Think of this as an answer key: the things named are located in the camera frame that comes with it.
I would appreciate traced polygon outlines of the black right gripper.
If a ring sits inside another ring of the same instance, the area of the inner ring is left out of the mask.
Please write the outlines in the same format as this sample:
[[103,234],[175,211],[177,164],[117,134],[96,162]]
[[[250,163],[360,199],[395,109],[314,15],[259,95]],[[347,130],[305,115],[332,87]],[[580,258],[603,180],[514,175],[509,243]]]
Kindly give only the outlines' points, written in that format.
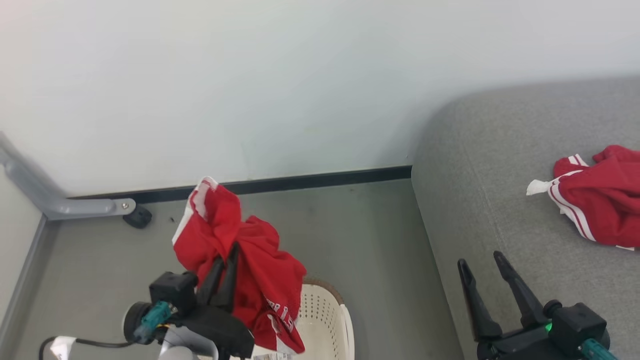
[[503,334],[493,321],[477,282],[465,259],[457,262],[471,332],[477,342],[478,360],[580,360],[579,347],[592,337],[592,324],[549,322],[543,305],[502,251],[493,252],[503,280],[509,285],[519,309],[520,331]]

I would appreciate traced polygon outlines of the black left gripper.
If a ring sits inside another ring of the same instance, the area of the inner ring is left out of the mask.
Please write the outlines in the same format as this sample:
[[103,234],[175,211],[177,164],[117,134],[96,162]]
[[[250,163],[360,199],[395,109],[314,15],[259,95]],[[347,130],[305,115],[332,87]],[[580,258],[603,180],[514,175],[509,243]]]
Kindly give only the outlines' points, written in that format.
[[185,327],[213,342],[224,355],[244,360],[251,358],[255,338],[247,326],[231,313],[234,309],[239,255],[240,245],[233,242],[225,265],[222,257],[214,259],[199,286],[197,301],[176,306],[176,326]]

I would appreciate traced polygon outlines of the red shirt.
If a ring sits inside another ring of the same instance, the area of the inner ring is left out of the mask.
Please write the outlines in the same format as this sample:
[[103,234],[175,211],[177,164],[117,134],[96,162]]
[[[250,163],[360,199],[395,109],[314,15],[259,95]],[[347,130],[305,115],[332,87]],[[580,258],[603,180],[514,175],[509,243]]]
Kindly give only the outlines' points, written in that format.
[[306,267],[279,249],[276,229],[254,215],[242,218],[240,199],[211,177],[190,193],[174,233],[174,253],[202,288],[214,260],[226,261],[238,245],[232,315],[249,328],[257,346],[286,354],[306,350],[297,330]]

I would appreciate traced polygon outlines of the red garment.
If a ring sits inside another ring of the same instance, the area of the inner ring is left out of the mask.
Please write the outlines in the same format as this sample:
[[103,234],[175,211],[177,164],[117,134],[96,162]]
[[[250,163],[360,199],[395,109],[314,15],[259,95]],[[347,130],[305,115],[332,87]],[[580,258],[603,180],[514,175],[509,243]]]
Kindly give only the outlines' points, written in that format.
[[640,150],[609,145],[592,159],[560,158],[554,178],[532,180],[526,195],[548,194],[586,240],[640,252]]

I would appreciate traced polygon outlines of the grey fabric sofa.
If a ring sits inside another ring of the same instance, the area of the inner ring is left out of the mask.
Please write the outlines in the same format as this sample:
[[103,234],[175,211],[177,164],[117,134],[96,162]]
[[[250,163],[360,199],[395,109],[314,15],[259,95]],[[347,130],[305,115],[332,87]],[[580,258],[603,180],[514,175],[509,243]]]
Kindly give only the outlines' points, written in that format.
[[608,145],[640,150],[640,75],[483,91],[428,121],[411,180],[466,360],[476,344],[459,259],[493,320],[505,332],[521,327],[494,251],[543,303],[585,303],[606,320],[611,351],[640,360],[640,253],[581,237],[547,194],[526,195],[560,158],[591,163]]

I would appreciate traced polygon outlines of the black round foot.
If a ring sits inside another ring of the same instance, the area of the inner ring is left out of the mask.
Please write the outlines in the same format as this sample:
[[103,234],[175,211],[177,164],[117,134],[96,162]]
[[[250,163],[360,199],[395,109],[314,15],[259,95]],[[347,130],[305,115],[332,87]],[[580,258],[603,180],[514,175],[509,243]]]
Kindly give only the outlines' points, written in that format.
[[122,219],[130,226],[138,230],[146,228],[153,219],[153,214],[146,207],[136,205],[129,214],[122,216]]

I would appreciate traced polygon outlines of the white perforated laundry basket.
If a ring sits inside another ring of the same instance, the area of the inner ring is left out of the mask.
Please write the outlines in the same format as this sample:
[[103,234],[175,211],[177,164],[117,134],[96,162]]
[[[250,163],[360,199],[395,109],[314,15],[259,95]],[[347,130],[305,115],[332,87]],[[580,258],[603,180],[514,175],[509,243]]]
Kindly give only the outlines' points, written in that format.
[[355,360],[349,310],[338,290],[327,281],[304,278],[296,326],[304,353],[287,355],[255,346],[251,360]]

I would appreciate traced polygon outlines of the white paper tag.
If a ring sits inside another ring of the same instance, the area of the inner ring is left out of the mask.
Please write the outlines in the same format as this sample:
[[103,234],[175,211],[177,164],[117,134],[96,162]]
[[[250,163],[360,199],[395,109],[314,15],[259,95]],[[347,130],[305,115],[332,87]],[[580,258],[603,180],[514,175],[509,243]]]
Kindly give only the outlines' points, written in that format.
[[76,342],[76,337],[57,336],[51,341],[49,351],[55,360],[70,360],[71,350]]

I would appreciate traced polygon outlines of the grey baseboard strip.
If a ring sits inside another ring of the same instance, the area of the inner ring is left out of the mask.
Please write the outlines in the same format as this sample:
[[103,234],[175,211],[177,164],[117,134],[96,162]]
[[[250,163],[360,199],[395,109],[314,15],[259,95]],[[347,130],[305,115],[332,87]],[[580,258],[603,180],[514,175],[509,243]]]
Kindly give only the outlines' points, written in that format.
[[26,260],[0,324],[0,358],[11,358],[28,321],[30,309],[41,286],[60,224],[42,215]]

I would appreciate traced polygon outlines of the grey metal frame leg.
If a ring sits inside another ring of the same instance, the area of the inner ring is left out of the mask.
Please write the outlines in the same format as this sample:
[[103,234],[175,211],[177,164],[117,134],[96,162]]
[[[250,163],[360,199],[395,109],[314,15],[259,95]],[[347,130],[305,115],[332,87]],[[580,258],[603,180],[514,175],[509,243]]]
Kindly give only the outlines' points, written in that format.
[[100,218],[132,214],[132,198],[70,199],[42,171],[31,167],[0,130],[0,164],[6,176],[51,221]]

